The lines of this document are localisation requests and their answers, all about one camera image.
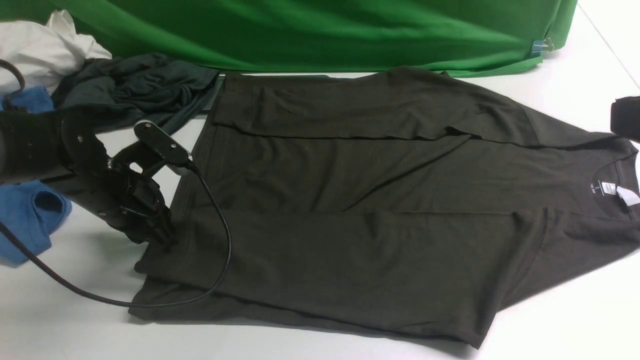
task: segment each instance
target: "blue towel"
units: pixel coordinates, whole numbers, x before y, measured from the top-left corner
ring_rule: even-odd
[[[25,89],[12,97],[12,104],[31,113],[53,110],[43,86]],[[0,221],[34,254],[51,247],[49,235],[71,212],[71,202],[40,181],[0,186]],[[0,258],[22,264],[27,258],[0,234]]]

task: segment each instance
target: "t-shirt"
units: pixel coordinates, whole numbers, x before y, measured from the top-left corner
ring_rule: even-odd
[[[207,300],[146,320],[248,318],[480,347],[497,311],[635,250],[636,149],[485,88],[401,67],[358,79],[229,75],[193,153],[234,238]],[[134,301],[201,294],[225,232],[193,176],[178,245]]]

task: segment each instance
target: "dark gray cloth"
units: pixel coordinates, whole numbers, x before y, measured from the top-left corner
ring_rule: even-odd
[[[216,69],[163,54],[96,59],[65,77],[51,97],[56,108],[92,105],[113,110],[112,119],[94,119],[99,133],[146,119],[172,134],[207,104],[217,75]]]
[[[131,309],[479,347],[497,311],[637,249],[637,151],[487,89],[400,68],[360,79],[229,76],[194,150],[234,236],[218,292]],[[225,233],[196,179],[179,244],[149,245],[134,301],[201,294]]]

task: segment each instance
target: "size tag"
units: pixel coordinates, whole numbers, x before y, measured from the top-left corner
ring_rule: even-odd
[[[640,204],[640,197],[636,193],[634,193],[633,191],[631,191],[629,189],[621,188],[620,186],[617,187],[616,190],[618,192],[618,196],[620,198],[622,198],[622,200],[625,201],[627,206]]]
[[[616,185],[613,183],[602,183],[602,191],[610,195],[616,194]]]

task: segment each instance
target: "green cloth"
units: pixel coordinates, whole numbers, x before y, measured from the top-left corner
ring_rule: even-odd
[[[114,55],[159,51],[219,69],[512,74],[566,41],[577,0],[2,0],[0,19],[68,10]]]

